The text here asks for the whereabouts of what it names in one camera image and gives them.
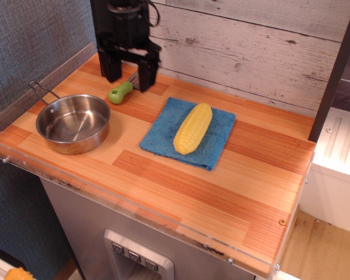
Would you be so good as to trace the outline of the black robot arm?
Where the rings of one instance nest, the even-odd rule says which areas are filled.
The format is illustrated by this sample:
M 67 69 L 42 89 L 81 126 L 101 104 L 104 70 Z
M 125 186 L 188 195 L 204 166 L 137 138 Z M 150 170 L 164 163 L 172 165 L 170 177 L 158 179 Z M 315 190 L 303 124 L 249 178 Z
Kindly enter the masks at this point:
M 155 84 L 161 47 L 149 39 L 152 1 L 91 1 L 101 75 L 109 82 L 122 76 L 123 61 L 137 64 L 134 84 L 141 92 Z

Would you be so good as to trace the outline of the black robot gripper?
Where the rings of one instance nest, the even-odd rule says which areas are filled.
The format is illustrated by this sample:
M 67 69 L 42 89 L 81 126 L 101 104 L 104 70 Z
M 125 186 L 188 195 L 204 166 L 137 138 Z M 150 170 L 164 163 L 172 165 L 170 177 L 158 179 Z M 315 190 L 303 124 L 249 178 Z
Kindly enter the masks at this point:
M 107 8 L 109 11 L 111 46 L 99 51 L 101 75 L 110 83 L 121 78 L 121 62 L 138 64 L 139 90 L 144 92 L 154 85 L 159 67 L 161 47 L 149 39 L 152 23 L 149 8 Z

